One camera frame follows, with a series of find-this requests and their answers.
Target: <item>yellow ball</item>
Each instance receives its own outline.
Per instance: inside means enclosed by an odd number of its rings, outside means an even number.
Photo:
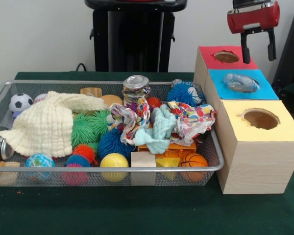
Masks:
[[[102,159],[100,167],[128,167],[128,161],[119,153],[110,153]],[[102,172],[101,175],[105,180],[116,183],[122,181],[127,172]]]

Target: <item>red box top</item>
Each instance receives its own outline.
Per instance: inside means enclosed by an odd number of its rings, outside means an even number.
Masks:
[[[199,47],[207,69],[211,70],[257,70],[254,60],[250,64],[243,63],[240,46]]]

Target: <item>baseball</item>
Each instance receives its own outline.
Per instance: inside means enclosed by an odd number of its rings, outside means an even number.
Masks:
[[[38,103],[39,101],[43,101],[46,98],[47,94],[40,94],[34,99],[34,104]]]

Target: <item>green spiky ball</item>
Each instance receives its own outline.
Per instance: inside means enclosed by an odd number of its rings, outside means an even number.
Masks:
[[[95,124],[93,116],[77,114],[73,120],[73,131],[71,135],[72,146],[76,147],[82,143],[96,142],[94,130]]]
[[[98,143],[88,143],[87,145],[91,147],[96,153],[98,152]]]
[[[96,142],[99,142],[101,137],[109,131],[107,116],[110,115],[111,112],[109,110],[99,110],[94,112],[93,121],[95,125],[94,135],[96,136]]]

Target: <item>white wall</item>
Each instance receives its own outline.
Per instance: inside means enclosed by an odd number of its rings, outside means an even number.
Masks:
[[[294,15],[294,0],[280,0],[276,29],[280,57]],[[176,13],[176,42],[169,70],[194,71],[198,45],[239,45],[228,29],[226,13],[232,0],[189,0]],[[18,71],[72,71],[79,62],[94,70],[92,10],[84,0],[0,0],[0,83]],[[266,33],[249,36],[248,46],[263,73],[272,80],[278,60],[268,61]]]

